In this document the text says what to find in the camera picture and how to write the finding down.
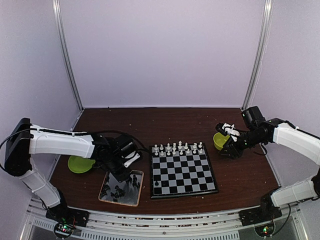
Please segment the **black and grey chessboard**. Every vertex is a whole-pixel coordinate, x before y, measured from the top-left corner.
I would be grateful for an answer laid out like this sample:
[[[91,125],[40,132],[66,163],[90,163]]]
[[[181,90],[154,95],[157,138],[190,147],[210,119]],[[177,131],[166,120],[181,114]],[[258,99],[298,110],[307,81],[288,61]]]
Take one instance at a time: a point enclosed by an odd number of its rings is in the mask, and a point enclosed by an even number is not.
[[[149,147],[150,197],[167,199],[219,192],[213,167],[204,143],[202,148],[193,149],[193,144],[168,143]]]

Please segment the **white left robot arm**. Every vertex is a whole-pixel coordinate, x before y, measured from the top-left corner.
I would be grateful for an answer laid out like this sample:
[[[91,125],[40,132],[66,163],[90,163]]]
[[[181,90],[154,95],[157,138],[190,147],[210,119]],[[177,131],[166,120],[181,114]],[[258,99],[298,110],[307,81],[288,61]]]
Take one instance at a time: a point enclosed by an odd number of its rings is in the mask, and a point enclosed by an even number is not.
[[[107,137],[106,133],[105,130],[72,132],[49,129],[32,124],[29,118],[22,118],[1,143],[5,146],[5,160],[0,167],[9,175],[18,177],[61,222],[67,222],[72,218],[72,211],[63,193],[37,169],[32,156],[54,154],[91,159],[118,182],[123,182],[132,172],[131,163],[138,161],[146,148],[138,149],[140,141],[128,133],[118,131],[118,137]]]

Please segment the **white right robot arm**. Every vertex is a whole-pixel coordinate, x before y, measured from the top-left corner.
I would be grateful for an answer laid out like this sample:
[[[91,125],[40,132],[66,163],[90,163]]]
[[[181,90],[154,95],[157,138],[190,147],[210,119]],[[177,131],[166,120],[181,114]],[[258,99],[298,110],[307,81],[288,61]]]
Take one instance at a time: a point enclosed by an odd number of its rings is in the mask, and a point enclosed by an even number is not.
[[[299,129],[288,120],[273,118],[266,120],[259,107],[250,107],[241,113],[247,131],[239,130],[228,123],[218,123],[215,129],[229,139],[223,144],[220,155],[237,159],[245,149],[256,145],[275,143],[287,147],[320,164],[319,137]],[[276,215],[278,209],[287,204],[317,200],[320,197],[320,176],[309,177],[293,185],[281,187],[264,195],[256,210],[259,220],[266,221]]]

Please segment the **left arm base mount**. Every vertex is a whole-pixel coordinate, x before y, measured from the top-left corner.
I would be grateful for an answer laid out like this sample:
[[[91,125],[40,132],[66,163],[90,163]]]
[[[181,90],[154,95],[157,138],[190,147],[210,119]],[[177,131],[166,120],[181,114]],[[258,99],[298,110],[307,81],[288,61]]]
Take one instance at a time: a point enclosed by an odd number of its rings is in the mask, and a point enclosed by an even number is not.
[[[45,217],[56,221],[53,233],[60,239],[70,237],[77,227],[86,227],[90,213],[85,210],[70,208],[67,216],[58,217],[51,210],[46,211]]]

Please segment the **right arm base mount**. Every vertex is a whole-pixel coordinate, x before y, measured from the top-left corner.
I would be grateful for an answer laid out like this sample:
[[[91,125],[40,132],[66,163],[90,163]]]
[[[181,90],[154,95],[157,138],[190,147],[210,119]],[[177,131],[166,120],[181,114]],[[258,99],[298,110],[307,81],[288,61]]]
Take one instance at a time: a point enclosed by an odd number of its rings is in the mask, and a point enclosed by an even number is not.
[[[262,238],[271,237],[275,233],[275,219],[282,216],[279,208],[271,212],[263,212],[260,207],[241,210],[238,214],[242,226],[253,225],[255,233]]]

